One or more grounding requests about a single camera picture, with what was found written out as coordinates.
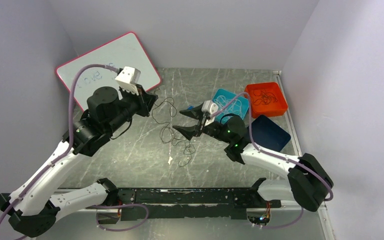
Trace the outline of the orange plastic bin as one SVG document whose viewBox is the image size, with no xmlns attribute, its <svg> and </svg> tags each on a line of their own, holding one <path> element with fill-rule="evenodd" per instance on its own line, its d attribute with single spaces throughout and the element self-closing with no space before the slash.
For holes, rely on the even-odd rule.
<svg viewBox="0 0 384 240">
<path fill-rule="evenodd" d="M 248 84 L 245 92 L 250 96 L 251 117 L 264 115 L 266 117 L 278 117 L 286 113 L 289 106 L 276 82 L 261 82 Z"/>
</svg>

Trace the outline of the dark blue plastic bin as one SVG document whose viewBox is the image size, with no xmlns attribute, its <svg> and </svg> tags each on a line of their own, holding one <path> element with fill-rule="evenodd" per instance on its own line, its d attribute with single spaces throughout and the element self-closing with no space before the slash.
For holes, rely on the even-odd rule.
<svg viewBox="0 0 384 240">
<path fill-rule="evenodd" d="M 281 152 L 291 140 L 291 135 L 265 115 L 251 119 L 253 140 L 261 147 Z"/>
</svg>

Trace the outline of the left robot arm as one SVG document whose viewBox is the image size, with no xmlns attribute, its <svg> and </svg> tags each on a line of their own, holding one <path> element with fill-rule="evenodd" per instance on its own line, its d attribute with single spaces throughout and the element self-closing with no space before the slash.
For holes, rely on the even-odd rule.
<svg viewBox="0 0 384 240">
<path fill-rule="evenodd" d="M 107 178 L 61 195 L 55 191 L 81 161 L 108 143 L 114 132 L 134 115 L 148 117 L 158 96 L 139 84 L 133 91 L 100 87 L 87 99 L 87 110 L 69 124 L 54 153 L 20 188 L 0 194 L 0 210 L 23 237 L 35 238 L 57 221 L 92 206 L 112 208 L 120 203 L 119 190 Z"/>
</svg>

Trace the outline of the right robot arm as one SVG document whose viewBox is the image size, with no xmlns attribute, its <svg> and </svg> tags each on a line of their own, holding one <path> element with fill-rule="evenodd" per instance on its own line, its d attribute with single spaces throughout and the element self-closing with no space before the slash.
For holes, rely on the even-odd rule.
<svg viewBox="0 0 384 240">
<path fill-rule="evenodd" d="M 318 160 L 309 153 L 302 156 L 280 153 L 256 142 L 251 127 L 237 114 L 230 114 L 225 123 L 216 121 L 218 106 L 210 100 L 181 110 L 180 114 L 197 120 L 193 126 L 173 128 L 187 140 L 206 134 L 227 146 L 226 156 L 233 162 L 266 169 L 281 180 L 263 180 L 250 193 L 250 202 L 262 207 L 272 200 L 295 201 L 302 208 L 316 212 L 323 202 L 333 198 L 334 183 Z"/>
</svg>

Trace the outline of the light blue plastic bin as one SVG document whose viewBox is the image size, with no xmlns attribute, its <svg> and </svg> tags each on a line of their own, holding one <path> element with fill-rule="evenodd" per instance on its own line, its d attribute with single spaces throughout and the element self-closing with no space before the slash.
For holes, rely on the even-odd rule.
<svg viewBox="0 0 384 240">
<path fill-rule="evenodd" d="M 212 98 L 212 101 L 218 105 L 218 109 L 222 109 L 226 104 L 228 104 L 234 97 L 235 93 L 225 90 L 223 88 L 219 88 L 215 95 Z M 245 119 L 247 112 L 249 110 L 249 101 L 247 98 L 240 96 L 235 101 L 227 106 L 227 108 L 220 113 L 215 120 L 224 124 L 230 116 L 226 116 L 222 119 L 223 116 L 227 114 L 235 114 L 241 117 L 242 120 Z"/>
</svg>

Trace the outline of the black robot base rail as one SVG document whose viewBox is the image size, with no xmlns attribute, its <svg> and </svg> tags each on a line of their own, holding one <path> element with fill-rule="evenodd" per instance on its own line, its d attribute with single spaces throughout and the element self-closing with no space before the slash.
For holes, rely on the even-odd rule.
<svg viewBox="0 0 384 240">
<path fill-rule="evenodd" d="M 119 188 L 117 198 L 104 207 L 122 204 L 121 221 L 219 218 L 246 220 L 247 211 L 280 208 L 280 200 L 264 200 L 254 187 Z"/>
</svg>

